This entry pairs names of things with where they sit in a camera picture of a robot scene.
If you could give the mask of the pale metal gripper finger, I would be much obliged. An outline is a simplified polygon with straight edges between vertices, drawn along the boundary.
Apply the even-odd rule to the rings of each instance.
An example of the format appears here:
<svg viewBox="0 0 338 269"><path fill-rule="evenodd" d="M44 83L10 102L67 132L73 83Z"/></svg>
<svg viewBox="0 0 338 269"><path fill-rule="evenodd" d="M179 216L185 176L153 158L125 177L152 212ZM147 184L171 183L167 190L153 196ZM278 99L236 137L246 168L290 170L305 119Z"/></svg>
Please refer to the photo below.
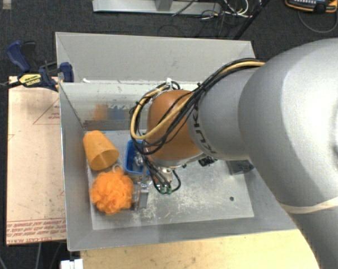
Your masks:
<svg viewBox="0 0 338 269"><path fill-rule="evenodd" d="M143 158L141 154L136 153L133 157L132 170L142 170L143 169Z"/></svg>
<svg viewBox="0 0 338 269"><path fill-rule="evenodd" d="M141 178L136 185L134 209L139 210L147 207L149 199L148 180Z"/></svg>

